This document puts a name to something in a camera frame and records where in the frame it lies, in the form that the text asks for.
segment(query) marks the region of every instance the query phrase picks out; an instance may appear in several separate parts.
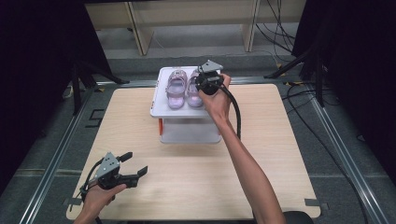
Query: floor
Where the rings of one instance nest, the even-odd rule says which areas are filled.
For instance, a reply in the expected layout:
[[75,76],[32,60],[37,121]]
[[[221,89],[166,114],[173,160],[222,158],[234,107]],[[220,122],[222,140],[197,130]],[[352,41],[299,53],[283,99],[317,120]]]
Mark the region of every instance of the floor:
[[[268,24],[268,27],[274,30],[276,25]],[[284,24],[284,28],[290,35],[295,35],[298,23]],[[158,76],[156,66],[192,63],[196,59],[204,58],[239,60],[238,64],[230,63],[224,69],[229,75],[235,77],[235,82],[264,82],[262,76],[274,72],[278,63],[286,64],[293,59],[285,50],[274,48],[274,45],[268,42],[258,29],[255,32],[253,51],[245,52],[239,29],[238,25],[156,28],[146,56],[139,55],[134,36],[127,29],[102,30],[97,31],[97,34],[113,73],[118,77],[132,80],[134,85],[152,85]],[[269,31],[265,33],[274,37]],[[278,36],[277,40],[281,42],[283,38]],[[249,66],[260,67],[260,69],[249,70],[251,72],[249,76],[246,74]],[[59,165],[49,182],[49,187],[42,191],[44,192],[42,201],[37,203],[38,209],[31,220],[32,223],[72,222],[65,217],[66,204],[67,199],[73,197],[72,193],[98,129],[98,127],[90,127],[97,123],[97,120],[92,119],[92,113],[96,111],[95,116],[102,117],[104,111],[97,109],[106,109],[111,92],[114,91],[114,88],[106,86],[107,79],[95,78],[105,90],[82,92],[83,96],[90,98],[68,142],[64,141],[64,133],[70,128],[70,121],[74,119],[72,98],[65,97],[57,112],[50,118],[43,136],[37,139],[0,199],[0,223],[24,223],[21,221],[25,220],[24,212],[31,203],[30,199],[35,196],[36,190],[42,186],[40,181],[52,165],[51,160],[54,155],[59,155]],[[296,77],[290,73],[289,77],[283,78],[294,80]],[[290,88],[284,85],[286,79],[270,80],[278,86],[282,97],[286,97]],[[369,192],[373,193],[375,203],[377,203],[365,204],[368,222],[381,223],[378,220],[382,220],[382,223],[396,223],[394,211],[396,188],[376,161],[370,148],[359,139],[359,130],[354,127],[348,114],[339,105],[336,96],[331,90],[327,90],[330,88],[331,86],[326,87],[324,92],[326,101],[324,112],[328,114],[334,128],[341,136],[343,144],[356,167],[359,168],[364,183],[367,184]],[[306,90],[306,86],[296,86],[292,93]],[[66,89],[64,96],[67,96],[69,92],[70,90]],[[316,106],[312,95],[299,94],[292,98],[292,102],[297,109],[293,109],[287,99],[284,101],[285,109],[288,111],[290,124],[322,209],[322,215],[314,219],[315,223],[363,223],[357,194],[334,162],[337,161],[343,169],[348,170],[340,157],[340,151],[334,146],[334,140],[329,137],[328,131],[324,128],[320,116],[323,110]],[[306,127],[296,111],[314,129],[315,134]],[[65,148],[63,153],[59,153],[61,144],[64,144]],[[105,223],[125,222],[106,220]]]

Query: pink shoe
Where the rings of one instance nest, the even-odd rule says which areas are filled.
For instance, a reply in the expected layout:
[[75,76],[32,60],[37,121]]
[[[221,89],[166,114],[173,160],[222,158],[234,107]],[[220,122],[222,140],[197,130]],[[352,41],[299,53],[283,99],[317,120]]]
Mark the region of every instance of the pink shoe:
[[168,79],[166,96],[168,105],[172,109],[179,109],[184,105],[184,95],[187,88],[187,75],[183,70],[174,71]]
[[193,71],[189,80],[189,86],[187,87],[187,103],[192,107],[199,107],[203,104],[202,99],[198,95],[196,88],[195,79],[198,77],[198,72]]

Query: person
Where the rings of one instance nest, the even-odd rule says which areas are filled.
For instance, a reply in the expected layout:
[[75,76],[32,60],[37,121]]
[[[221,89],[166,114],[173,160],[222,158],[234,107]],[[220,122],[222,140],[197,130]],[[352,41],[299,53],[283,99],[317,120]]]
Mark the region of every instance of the person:
[[[221,75],[224,78],[223,86],[228,88],[231,78],[225,74]],[[270,181],[233,129],[229,120],[231,104],[229,97],[222,90],[218,90],[213,95],[206,95],[199,91],[199,96],[228,148],[239,182],[257,223],[286,223],[284,213],[282,213]],[[100,211],[111,202],[112,197],[125,188],[124,185],[110,190],[104,190],[98,186],[92,187],[75,223],[92,223],[99,216]]]

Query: wooden table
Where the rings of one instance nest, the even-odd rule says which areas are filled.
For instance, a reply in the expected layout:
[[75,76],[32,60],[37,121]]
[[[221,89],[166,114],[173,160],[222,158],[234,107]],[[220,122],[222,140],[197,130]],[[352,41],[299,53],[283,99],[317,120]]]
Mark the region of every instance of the wooden table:
[[[273,84],[232,85],[242,116],[242,141],[272,182],[283,211],[305,211],[318,217],[316,199],[293,131]],[[120,165],[123,175],[148,165],[135,189],[126,189],[100,214],[119,220],[251,219],[252,212],[239,184],[224,142],[211,145],[165,145],[158,120],[149,114],[153,88],[114,91],[78,185],[94,163],[111,151],[134,156]],[[231,108],[230,118],[236,127]],[[75,219],[82,206],[67,210]]]

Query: sandal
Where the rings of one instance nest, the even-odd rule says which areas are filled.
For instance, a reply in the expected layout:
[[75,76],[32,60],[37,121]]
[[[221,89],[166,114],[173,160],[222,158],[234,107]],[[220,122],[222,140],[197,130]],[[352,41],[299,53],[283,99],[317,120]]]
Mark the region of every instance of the sandal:
[[183,70],[174,71],[168,79],[166,96],[168,105],[172,109],[179,109],[184,105],[184,95],[187,87],[187,75]]
[[187,103],[189,106],[192,107],[199,107],[203,104],[202,99],[198,95],[198,90],[196,88],[195,84],[195,79],[198,77],[198,71],[194,70],[191,74],[190,80],[189,80],[189,86],[187,87]]

